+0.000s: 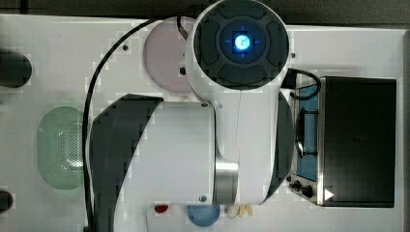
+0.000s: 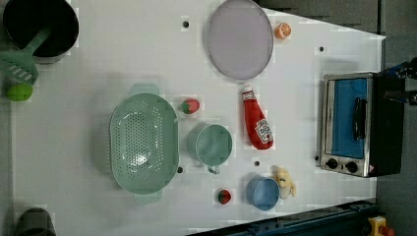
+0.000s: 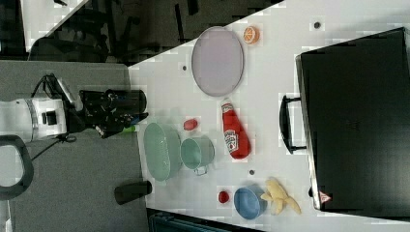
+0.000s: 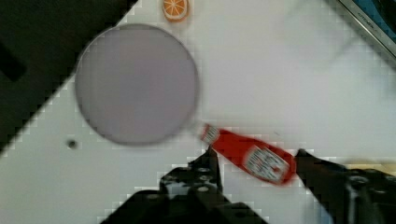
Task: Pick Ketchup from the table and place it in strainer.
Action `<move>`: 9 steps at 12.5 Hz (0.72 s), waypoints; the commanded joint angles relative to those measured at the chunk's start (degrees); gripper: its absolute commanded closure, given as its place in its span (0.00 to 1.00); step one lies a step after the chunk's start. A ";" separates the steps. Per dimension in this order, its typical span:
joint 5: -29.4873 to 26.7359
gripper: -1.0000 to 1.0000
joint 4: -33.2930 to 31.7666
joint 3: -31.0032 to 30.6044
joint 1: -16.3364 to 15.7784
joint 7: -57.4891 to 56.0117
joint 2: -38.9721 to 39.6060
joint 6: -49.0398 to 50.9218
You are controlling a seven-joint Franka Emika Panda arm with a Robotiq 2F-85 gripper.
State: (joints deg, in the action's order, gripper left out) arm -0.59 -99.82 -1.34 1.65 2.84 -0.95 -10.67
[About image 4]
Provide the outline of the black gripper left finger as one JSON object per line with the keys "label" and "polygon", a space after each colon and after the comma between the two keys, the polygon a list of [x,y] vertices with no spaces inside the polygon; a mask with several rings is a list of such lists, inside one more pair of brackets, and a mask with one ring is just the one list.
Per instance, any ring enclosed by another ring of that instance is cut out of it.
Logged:
{"label": "black gripper left finger", "polygon": [[268,224],[245,203],[223,195],[218,154],[208,148],[185,167],[160,179],[157,190],[140,190],[102,224]]}

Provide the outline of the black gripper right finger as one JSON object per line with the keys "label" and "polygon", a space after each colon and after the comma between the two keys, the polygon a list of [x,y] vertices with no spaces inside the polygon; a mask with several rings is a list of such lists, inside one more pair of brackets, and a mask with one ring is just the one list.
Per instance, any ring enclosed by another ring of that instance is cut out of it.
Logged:
{"label": "black gripper right finger", "polygon": [[296,174],[333,224],[396,224],[396,179],[376,169],[348,169],[304,149],[294,157]]}

